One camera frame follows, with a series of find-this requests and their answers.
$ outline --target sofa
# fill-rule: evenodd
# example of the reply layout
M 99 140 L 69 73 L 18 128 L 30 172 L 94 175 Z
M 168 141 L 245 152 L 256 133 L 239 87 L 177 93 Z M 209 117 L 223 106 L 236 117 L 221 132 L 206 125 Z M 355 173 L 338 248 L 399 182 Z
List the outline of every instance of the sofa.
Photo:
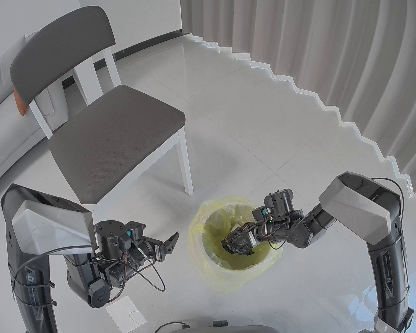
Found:
M 22 43 L 27 43 L 36 33 L 25 40 L 17 41 L 10 50 L 18 51 Z M 14 56 L 0 58 L 0 177 L 28 150 L 45 137 L 30 107 L 22 117 L 19 113 L 13 92 L 10 92 L 10 66 Z M 68 121 L 68 108 L 62 82 L 60 79 L 52 83 L 35 98 L 35 101 L 45 116 L 52 130 Z

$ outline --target white paper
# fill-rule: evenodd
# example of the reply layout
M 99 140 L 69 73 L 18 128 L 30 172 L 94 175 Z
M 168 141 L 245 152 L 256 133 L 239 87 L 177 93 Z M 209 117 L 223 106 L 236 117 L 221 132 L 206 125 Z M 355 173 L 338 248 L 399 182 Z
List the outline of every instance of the white paper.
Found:
M 105 308 L 122 333 L 128 333 L 146 323 L 128 296 Z

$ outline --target chair backrest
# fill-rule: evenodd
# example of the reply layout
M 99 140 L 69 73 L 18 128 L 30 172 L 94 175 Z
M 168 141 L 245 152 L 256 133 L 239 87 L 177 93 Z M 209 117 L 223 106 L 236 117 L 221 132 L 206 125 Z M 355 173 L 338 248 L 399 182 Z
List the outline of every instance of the chair backrest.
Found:
M 42 28 L 23 47 L 10 68 L 12 83 L 30 104 L 63 74 L 115 43 L 102 8 L 76 9 Z

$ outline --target gray upholstered chair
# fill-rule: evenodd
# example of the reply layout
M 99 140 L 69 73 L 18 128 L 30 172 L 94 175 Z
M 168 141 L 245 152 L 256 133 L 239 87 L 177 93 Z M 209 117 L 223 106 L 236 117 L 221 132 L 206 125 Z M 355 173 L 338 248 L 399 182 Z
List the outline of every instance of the gray upholstered chair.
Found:
M 23 47 L 10 69 L 13 85 L 30 105 L 59 169 L 81 203 L 110 201 L 175 145 L 185 191 L 191 194 L 185 115 L 121 85 L 109 48 L 114 44 L 109 20 L 100 7 L 74 10 L 41 29 Z M 100 51 L 115 88 L 52 133 L 34 98 Z

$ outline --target yellow plastic bag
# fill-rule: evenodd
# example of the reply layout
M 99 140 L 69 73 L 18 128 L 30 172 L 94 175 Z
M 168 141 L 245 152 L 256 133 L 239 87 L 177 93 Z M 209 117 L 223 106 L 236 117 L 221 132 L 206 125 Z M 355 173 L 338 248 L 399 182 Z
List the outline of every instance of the yellow plastic bag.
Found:
M 282 255 L 267 242 L 253 249 L 250 256 L 227 252 L 221 241 L 238 224 L 254 221 L 257 205 L 239 196 L 207 200 L 189 227 L 188 251 L 204 281 L 214 290 L 230 292 L 259 276 Z

